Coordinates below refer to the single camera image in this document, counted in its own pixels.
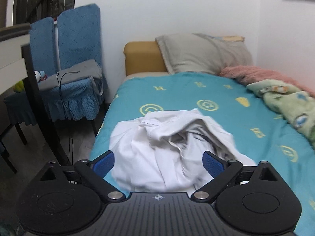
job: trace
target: bed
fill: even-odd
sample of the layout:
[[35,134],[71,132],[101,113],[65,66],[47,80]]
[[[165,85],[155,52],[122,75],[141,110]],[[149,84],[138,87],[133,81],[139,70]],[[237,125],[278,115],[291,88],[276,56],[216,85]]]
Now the bed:
[[[315,235],[315,154],[302,134],[232,79],[190,72],[168,75],[155,42],[128,43],[124,52],[127,80],[109,107],[90,159],[108,150],[119,121],[154,111],[198,108],[234,135],[239,152],[257,163],[271,162],[302,204],[295,233]],[[111,173],[105,179],[120,189]]]

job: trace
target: white cloth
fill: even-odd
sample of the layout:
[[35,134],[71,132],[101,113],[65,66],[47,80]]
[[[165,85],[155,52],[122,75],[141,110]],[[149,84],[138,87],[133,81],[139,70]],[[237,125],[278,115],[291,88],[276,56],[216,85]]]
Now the white cloth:
[[112,177],[121,187],[136,192],[187,192],[190,196],[213,179],[202,165],[205,151],[256,165],[236,150],[232,134],[198,109],[152,112],[121,121],[111,134],[109,149],[115,155]]

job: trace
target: headboard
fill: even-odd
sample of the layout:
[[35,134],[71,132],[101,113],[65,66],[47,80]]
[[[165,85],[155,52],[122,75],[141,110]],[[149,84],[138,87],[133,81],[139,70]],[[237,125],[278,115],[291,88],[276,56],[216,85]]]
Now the headboard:
[[167,72],[158,44],[154,41],[129,42],[123,52],[126,76],[141,72]]

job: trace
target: pillowcase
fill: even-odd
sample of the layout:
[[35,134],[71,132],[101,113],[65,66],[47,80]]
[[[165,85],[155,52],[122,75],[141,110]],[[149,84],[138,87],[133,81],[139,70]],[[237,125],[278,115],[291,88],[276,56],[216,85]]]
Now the pillowcase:
[[171,34],[157,37],[155,41],[170,74],[203,72],[219,75],[225,67],[253,64],[243,37]]

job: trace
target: stuffed toy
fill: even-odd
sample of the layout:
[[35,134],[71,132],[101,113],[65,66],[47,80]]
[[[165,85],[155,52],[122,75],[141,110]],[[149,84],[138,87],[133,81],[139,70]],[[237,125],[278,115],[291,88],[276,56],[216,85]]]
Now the stuffed toy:
[[[45,74],[44,71],[40,71],[40,72],[39,71],[34,71],[34,73],[35,73],[35,77],[36,77],[36,81],[37,82],[40,82],[40,81],[45,80],[47,78],[47,75]],[[14,92],[25,91],[23,81],[19,81],[18,83],[16,83],[13,86],[13,91]]]

